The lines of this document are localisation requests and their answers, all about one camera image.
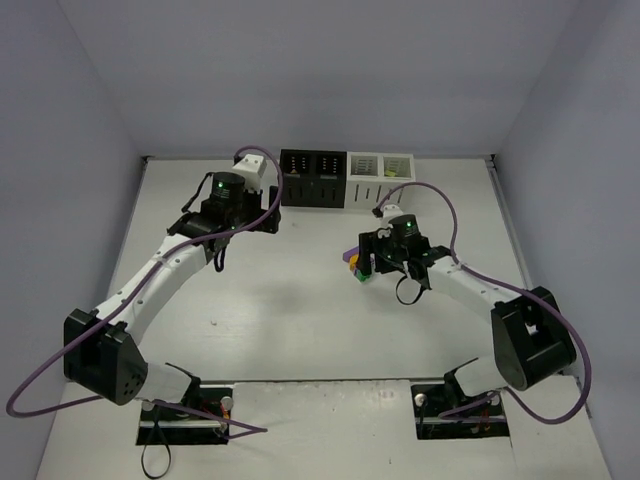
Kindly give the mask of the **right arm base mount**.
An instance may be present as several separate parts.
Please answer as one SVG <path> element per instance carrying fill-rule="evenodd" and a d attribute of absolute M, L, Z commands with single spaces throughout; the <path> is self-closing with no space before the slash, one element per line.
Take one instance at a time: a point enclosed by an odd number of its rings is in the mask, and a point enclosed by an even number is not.
<path fill-rule="evenodd" d="M 416 438 L 431 441 L 509 437 L 498 392 L 503 385 L 491 356 L 469 360 L 440 379 L 412 381 Z"/>

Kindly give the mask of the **yellow curved lego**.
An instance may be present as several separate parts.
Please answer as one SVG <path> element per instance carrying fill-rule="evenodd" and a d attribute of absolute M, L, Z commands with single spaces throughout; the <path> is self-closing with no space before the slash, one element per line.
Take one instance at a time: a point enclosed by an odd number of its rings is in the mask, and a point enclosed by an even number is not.
<path fill-rule="evenodd" d="M 349 259 L 348 264 L 350 270 L 355 270 L 357 268 L 358 258 L 358 255 L 354 255 Z"/>

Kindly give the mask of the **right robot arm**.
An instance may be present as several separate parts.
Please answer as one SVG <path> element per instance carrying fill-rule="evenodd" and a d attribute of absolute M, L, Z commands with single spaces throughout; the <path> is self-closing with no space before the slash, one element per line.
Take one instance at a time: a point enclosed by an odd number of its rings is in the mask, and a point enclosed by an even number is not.
<path fill-rule="evenodd" d="M 543 287 L 522 293 L 481 280 L 454 262 L 446 246 L 433 246 L 412 214 L 358 235 L 355 271 L 398 272 L 420 286 L 461 304 L 491 328 L 492 353 L 444 375 L 447 392 L 461 404 L 486 392 L 510 387 L 525 391 L 573 364 L 576 348 L 567 328 L 549 309 L 555 298 Z"/>

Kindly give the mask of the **dark green lego piece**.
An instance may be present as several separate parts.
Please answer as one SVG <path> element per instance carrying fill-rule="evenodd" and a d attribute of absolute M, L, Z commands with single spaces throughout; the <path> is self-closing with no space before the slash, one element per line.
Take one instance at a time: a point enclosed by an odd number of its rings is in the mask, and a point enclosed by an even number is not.
<path fill-rule="evenodd" d="M 362 271 L 361 271 L 360 269 L 358 269 L 358 268 L 355 268 L 355 269 L 354 269 L 353 274 L 354 274 L 354 277 L 355 277 L 359 282 L 361 282 L 361 283 L 366 283 L 366 282 L 368 282 L 368 281 L 372 278 L 372 276 L 373 276 L 373 274 L 372 274 L 372 273 L 362 272 Z"/>

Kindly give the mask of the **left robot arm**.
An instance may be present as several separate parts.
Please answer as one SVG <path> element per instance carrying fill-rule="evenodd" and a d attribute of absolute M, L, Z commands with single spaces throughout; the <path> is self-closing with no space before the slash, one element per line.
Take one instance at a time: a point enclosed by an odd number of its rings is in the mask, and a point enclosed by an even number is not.
<path fill-rule="evenodd" d="M 116 405 L 133 400 L 186 403 L 199 380 L 186 370 L 144 359 L 139 346 L 153 320 L 193 276 L 224 267 L 232 236 L 278 230 L 280 186 L 264 199 L 246 174 L 210 172 L 211 192 L 198 210 L 189 204 L 151 259 L 118 292 L 90 312 L 64 322 L 65 377 Z"/>

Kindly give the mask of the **purple curved lego top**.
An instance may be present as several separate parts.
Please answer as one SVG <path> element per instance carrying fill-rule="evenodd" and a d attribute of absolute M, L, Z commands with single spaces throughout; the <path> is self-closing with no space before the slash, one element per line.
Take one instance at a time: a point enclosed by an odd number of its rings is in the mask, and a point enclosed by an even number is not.
<path fill-rule="evenodd" d="M 359 248 L 358 248 L 358 247 L 353 247 L 353 248 L 351 248 L 351 249 L 349 249 L 349 250 L 345 251 L 345 252 L 342 254 L 342 260 L 343 260 L 344 262 L 348 263 L 348 262 L 350 261 L 350 259 L 351 259 L 354 255 L 356 255 L 356 254 L 358 254 L 358 253 L 359 253 Z"/>

